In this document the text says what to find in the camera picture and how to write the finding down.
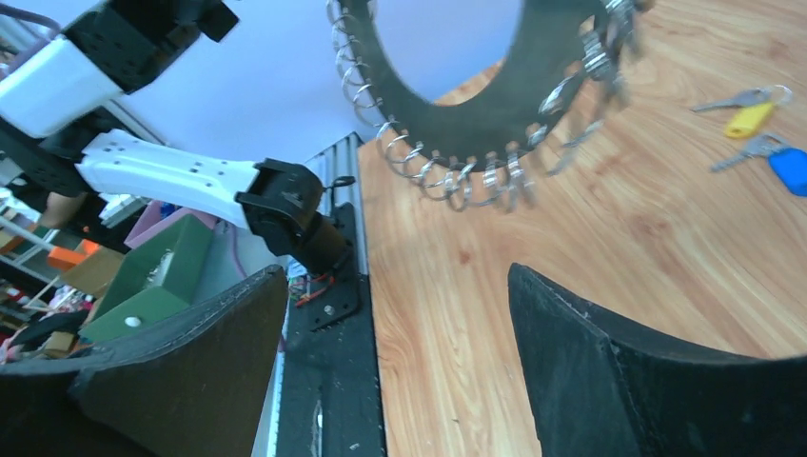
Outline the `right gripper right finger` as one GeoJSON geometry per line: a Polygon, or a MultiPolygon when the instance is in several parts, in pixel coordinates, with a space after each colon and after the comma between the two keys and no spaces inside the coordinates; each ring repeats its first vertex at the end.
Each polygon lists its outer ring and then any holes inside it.
{"type": "Polygon", "coordinates": [[[546,456],[802,456],[806,359],[761,359],[649,328],[520,264],[507,276],[546,456]]]}

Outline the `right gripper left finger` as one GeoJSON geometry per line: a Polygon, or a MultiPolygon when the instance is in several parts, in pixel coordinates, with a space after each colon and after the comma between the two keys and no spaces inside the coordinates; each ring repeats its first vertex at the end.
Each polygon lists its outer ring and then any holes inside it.
{"type": "Polygon", "coordinates": [[[85,356],[2,366],[2,454],[250,455],[286,298],[270,266],[85,356]]]}

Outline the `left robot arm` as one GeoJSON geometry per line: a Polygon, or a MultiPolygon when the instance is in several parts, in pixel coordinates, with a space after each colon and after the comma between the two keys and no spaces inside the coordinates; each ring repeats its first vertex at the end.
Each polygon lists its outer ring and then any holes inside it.
{"type": "Polygon", "coordinates": [[[1,150],[16,173],[66,197],[129,194],[210,214],[317,277],[358,272],[345,221],[320,213],[325,185],[310,169],[172,148],[116,109],[199,38],[223,40],[239,22],[226,3],[102,1],[65,26],[9,4],[1,15],[44,29],[1,72],[1,150]]]}

